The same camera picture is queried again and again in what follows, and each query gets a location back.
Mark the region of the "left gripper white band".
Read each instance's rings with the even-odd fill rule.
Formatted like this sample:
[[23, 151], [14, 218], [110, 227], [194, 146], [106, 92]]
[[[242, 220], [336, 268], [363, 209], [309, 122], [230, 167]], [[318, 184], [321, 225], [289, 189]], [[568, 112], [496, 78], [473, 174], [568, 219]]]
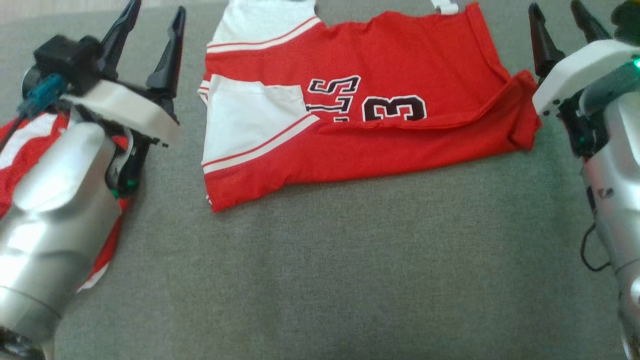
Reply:
[[104, 79], [84, 95], [66, 94], [66, 102], [83, 116], [106, 128], [107, 137], [126, 138], [126, 147], [117, 153], [107, 171], [107, 184], [117, 198], [129, 198], [140, 186], [150, 147], [173, 147], [179, 143], [181, 125], [175, 114], [178, 93], [186, 9], [177, 12], [167, 28], [167, 44], [158, 64], [147, 77], [146, 86], [114, 82], [118, 64], [142, 6], [130, 0], [102, 40], [103, 54], [98, 70]]

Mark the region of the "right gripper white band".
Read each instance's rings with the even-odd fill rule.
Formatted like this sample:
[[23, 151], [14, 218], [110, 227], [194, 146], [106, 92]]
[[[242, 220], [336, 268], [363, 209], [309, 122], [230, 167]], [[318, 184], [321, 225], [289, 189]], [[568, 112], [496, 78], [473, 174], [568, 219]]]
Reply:
[[528, 7], [540, 82], [532, 102], [540, 118], [563, 122], [576, 157], [591, 158], [611, 138], [606, 109], [618, 109], [630, 117], [631, 130], [639, 130], [639, 48], [611, 39], [581, 0], [571, 1], [571, 13], [589, 44], [566, 57], [551, 38], [540, 6], [533, 2]]

